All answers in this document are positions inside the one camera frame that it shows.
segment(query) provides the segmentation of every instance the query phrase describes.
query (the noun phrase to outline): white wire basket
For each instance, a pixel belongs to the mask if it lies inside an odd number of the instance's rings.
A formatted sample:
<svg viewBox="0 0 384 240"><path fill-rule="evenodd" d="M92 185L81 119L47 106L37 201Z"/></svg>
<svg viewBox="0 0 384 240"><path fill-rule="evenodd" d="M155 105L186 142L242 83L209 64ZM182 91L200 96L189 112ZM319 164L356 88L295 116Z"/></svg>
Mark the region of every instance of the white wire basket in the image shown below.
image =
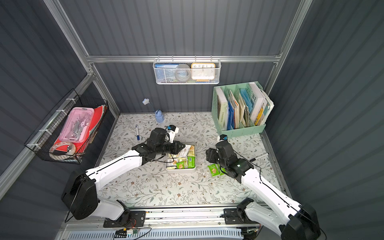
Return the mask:
<svg viewBox="0 0 384 240"><path fill-rule="evenodd" d="M191 58L191 62L169 62L155 59L153 71L157 84L218 84L221 62L201 62Z"/></svg>

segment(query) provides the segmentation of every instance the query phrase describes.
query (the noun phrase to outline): water bottle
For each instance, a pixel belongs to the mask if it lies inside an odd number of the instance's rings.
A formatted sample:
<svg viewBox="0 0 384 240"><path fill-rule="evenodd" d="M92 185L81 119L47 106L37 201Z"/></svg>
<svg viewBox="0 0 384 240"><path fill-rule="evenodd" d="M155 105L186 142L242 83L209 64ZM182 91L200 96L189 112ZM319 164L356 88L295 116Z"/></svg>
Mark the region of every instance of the water bottle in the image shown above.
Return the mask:
<svg viewBox="0 0 384 240"><path fill-rule="evenodd" d="M155 117L156 117L156 121L157 121L158 123L162 123L162 122L164 121L164 115L163 115L163 113L161 112L161 110L157 110L157 111L155 112Z"/></svg>

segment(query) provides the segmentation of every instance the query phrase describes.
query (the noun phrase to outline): table surface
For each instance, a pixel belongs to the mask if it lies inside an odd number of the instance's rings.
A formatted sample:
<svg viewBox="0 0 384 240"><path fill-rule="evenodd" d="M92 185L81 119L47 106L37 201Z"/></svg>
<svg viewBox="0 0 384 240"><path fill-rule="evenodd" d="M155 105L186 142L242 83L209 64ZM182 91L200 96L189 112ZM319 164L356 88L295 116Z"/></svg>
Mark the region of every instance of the table surface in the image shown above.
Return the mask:
<svg viewBox="0 0 384 240"><path fill-rule="evenodd" d="M164 122L159 124L154 114L120 115L100 164L144 142L154 128L173 124L180 129L175 140L195 143L196 172L169 174L165 163L149 162L114 179L98 195L121 200L128 207L239 203L246 197L262 202L235 179L226 175L211 177L207 167L211 163L206 161L205 150L214 148L217 132L210 112L167 113L164 117ZM135 125L139 126L140 141ZM229 142L235 151L248 159L266 153L259 134L230 138ZM280 189L268 157L254 163L262 168L266 180Z"/></svg>

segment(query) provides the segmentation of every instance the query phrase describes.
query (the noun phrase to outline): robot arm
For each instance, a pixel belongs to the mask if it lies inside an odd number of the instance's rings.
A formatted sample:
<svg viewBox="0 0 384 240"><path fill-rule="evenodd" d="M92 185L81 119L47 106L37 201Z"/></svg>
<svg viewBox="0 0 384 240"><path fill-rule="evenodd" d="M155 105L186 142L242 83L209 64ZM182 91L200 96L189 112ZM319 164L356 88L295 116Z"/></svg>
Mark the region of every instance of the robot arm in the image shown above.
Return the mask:
<svg viewBox="0 0 384 240"><path fill-rule="evenodd" d="M144 143L132 147L122 156L85 172L74 171L61 195L62 201L77 220L99 216L125 225L129 220L129 209L117 201L97 196L96 192L121 174L154 160L156 154L178 154L185 144L173 141L175 130L178 128L173 125L167 130L155 128Z"/></svg>
<svg viewBox="0 0 384 240"><path fill-rule="evenodd" d="M316 211L311 206L301 206L287 197L262 177L251 162L239 159L226 136L219 140L216 149L207 150L207 161L219 164L226 175L250 188L273 210L247 198L237 207L240 220L259 222L284 240L314 240L320 236Z"/></svg>

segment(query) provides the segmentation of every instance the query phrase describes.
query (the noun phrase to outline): marker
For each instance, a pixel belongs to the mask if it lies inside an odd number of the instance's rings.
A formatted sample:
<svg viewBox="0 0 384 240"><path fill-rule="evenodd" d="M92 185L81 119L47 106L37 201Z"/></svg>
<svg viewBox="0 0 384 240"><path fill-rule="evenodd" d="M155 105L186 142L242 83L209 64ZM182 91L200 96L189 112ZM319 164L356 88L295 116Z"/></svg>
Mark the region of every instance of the marker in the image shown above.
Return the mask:
<svg viewBox="0 0 384 240"><path fill-rule="evenodd" d="M136 134L137 134L137 140L140 141L139 126L138 125L136 125Z"/></svg>

